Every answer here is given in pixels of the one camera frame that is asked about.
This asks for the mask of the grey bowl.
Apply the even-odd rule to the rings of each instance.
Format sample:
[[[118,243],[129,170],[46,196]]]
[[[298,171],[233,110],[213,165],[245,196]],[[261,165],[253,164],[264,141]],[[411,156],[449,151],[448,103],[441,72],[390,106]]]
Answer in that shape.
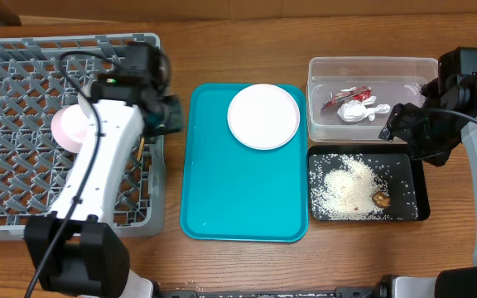
[[[94,118],[91,103],[89,102],[91,85],[92,83],[87,83],[78,92],[78,105],[80,106],[83,114],[89,119]]]

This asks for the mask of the pink bowl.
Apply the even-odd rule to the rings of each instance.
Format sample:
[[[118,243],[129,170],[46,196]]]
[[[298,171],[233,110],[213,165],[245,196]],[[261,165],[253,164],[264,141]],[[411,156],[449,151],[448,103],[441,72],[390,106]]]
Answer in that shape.
[[[89,118],[78,104],[62,108],[51,120],[51,132],[55,141],[65,150],[79,153],[83,145]]]

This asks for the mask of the brown food piece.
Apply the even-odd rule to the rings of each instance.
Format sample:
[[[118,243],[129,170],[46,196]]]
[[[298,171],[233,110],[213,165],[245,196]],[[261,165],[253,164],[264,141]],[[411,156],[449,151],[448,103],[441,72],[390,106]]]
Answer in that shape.
[[[373,194],[372,201],[381,209],[386,209],[391,204],[391,199],[382,191]]]

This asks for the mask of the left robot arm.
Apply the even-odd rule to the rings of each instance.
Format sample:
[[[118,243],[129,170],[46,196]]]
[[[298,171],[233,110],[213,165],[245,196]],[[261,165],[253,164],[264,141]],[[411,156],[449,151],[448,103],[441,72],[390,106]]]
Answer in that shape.
[[[36,285],[73,297],[157,295],[157,284],[131,269],[113,230],[113,207],[136,140],[185,126],[181,101],[168,92],[170,79],[161,49],[131,41],[112,71],[86,87],[74,85],[87,120],[84,140],[49,214],[31,217],[24,229],[35,267],[26,296]]]

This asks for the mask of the wooden chopstick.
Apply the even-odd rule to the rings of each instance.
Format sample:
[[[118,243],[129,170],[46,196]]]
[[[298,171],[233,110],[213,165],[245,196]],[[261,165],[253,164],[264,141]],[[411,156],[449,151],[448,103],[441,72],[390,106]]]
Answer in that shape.
[[[142,153],[143,153],[143,150],[144,150],[144,146],[145,146],[145,137],[140,137],[140,142],[139,142],[138,149],[137,149],[137,161],[141,161],[141,159],[142,159]]]

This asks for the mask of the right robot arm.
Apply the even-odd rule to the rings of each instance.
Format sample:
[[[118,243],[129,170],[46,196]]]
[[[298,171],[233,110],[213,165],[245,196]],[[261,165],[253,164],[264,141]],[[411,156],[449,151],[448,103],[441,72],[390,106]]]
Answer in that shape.
[[[475,195],[476,236],[471,267],[435,277],[386,276],[377,297],[477,297],[477,48],[458,47],[438,60],[437,77],[421,88],[425,102],[396,104],[378,137],[407,144],[413,160],[443,166],[454,148],[467,151]]]

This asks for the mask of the white round plate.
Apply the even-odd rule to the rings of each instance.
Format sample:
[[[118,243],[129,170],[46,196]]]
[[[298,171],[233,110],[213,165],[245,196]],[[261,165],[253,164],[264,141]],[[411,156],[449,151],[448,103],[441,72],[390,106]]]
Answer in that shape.
[[[301,116],[289,92],[273,84],[254,84],[233,97],[227,121],[239,142],[267,151],[284,146],[295,136]]]

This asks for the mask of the red snack wrapper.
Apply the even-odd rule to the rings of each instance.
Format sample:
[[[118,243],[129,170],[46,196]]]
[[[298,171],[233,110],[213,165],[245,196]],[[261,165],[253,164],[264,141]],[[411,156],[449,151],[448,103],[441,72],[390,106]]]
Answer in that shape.
[[[351,87],[349,89],[342,89],[336,94],[333,94],[331,98],[322,106],[321,109],[325,109],[336,105],[337,103],[344,102],[346,100],[358,100],[364,101],[371,96],[372,89],[369,86]]]

